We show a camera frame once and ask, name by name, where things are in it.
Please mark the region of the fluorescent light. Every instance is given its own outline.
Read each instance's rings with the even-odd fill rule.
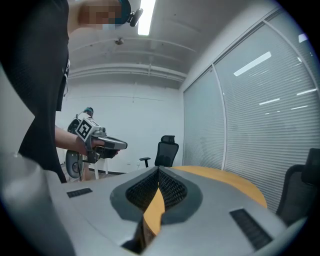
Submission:
[[[276,99],[272,99],[272,100],[268,100],[268,101],[259,103],[259,105],[267,104],[267,103],[270,103],[270,102],[276,102],[276,101],[279,101],[279,100],[280,100],[280,98],[276,98]]]
[[[141,36],[149,35],[155,4],[156,0],[141,0],[140,8],[143,9],[143,14],[139,20],[138,27],[138,34]]]
[[[302,94],[307,94],[307,93],[315,92],[316,90],[317,90],[317,89],[306,90],[306,91],[303,91],[303,92],[299,92],[299,93],[297,93],[296,95],[299,96],[299,95],[302,95]]]
[[[291,108],[291,110],[297,110],[297,109],[302,109],[302,108],[306,108],[306,107],[308,107],[308,105],[306,105],[306,106],[294,107],[294,108]]]
[[[261,62],[264,62],[265,60],[269,59],[271,57],[271,52],[268,51],[265,54],[261,55],[260,57],[256,58],[255,60],[251,61],[244,67],[240,68],[238,71],[234,72],[233,74],[237,77],[240,76],[242,73],[248,71],[249,69],[252,69],[256,65],[260,64]]]
[[[306,34],[300,34],[300,35],[298,36],[298,40],[299,40],[299,43],[302,43],[303,41],[308,40],[308,37],[307,37]]]

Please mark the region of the chair backrest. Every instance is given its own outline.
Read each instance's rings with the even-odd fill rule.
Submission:
[[[155,166],[172,167],[179,145],[175,143],[175,136],[165,135],[158,143],[158,152],[154,161]]]
[[[288,169],[276,214],[289,226],[308,215],[317,194],[317,187],[302,181],[305,165],[296,164]]]

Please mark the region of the office chair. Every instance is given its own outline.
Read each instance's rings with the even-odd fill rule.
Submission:
[[[316,156],[313,150],[313,148],[310,150],[306,165],[293,165],[285,174],[281,200],[276,214],[288,226],[309,214],[317,194],[318,188],[315,181],[318,180],[319,174],[313,175],[311,178],[310,171],[313,170],[313,166],[308,164],[312,162],[310,158]]]
[[[178,150],[179,145],[175,143],[175,136],[162,136],[161,142],[158,143],[158,152],[156,154],[154,166],[172,167]],[[144,157],[140,158],[140,161],[144,161],[145,167],[149,167],[148,160],[150,159],[150,157]]]

